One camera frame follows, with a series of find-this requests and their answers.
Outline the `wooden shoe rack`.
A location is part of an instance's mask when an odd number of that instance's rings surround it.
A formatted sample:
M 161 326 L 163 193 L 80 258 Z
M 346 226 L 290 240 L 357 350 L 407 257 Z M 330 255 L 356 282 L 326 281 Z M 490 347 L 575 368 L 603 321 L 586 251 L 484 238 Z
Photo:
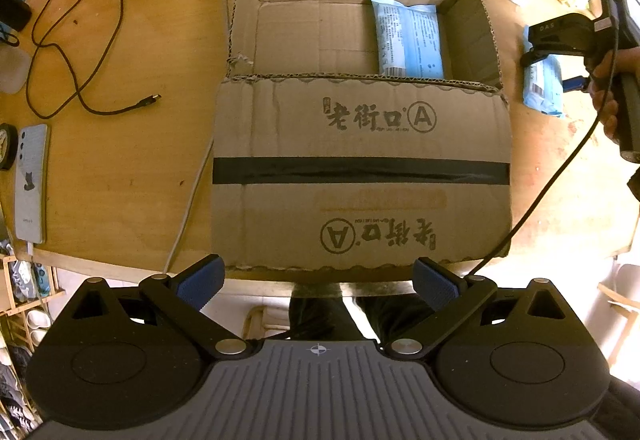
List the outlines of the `wooden shoe rack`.
M 49 303 L 65 291 L 53 267 L 1 257 L 1 437 L 24 439 L 42 419 L 26 388 L 32 355 L 50 329 Z

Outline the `light blue smartphone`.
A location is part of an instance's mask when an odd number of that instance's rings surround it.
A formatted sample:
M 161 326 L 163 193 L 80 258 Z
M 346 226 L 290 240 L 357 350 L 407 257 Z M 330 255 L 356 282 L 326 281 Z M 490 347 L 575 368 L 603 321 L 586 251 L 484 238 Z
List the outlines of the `light blue smartphone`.
M 46 241 L 47 160 L 50 128 L 26 126 L 18 132 L 14 182 L 15 234 L 22 241 Z

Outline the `blue tissue pack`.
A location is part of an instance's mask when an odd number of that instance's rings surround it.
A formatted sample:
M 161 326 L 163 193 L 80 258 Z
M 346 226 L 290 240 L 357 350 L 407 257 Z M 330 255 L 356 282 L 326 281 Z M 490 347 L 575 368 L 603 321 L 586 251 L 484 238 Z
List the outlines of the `blue tissue pack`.
M 394 78 L 445 76 L 435 5 L 406 6 L 397 0 L 371 0 L 380 74 Z
M 523 104 L 542 114 L 561 117 L 562 72 L 558 58 L 550 55 L 523 66 Z

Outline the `brown cardboard box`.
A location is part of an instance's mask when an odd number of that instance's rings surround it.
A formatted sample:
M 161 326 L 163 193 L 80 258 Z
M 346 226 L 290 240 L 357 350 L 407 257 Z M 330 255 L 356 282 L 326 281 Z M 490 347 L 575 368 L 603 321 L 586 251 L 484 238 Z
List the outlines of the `brown cardboard box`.
M 435 5 L 444 78 L 380 74 L 371 0 L 234 0 L 212 240 L 235 268 L 403 268 L 495 249 L 511 125 L 483 0 Z

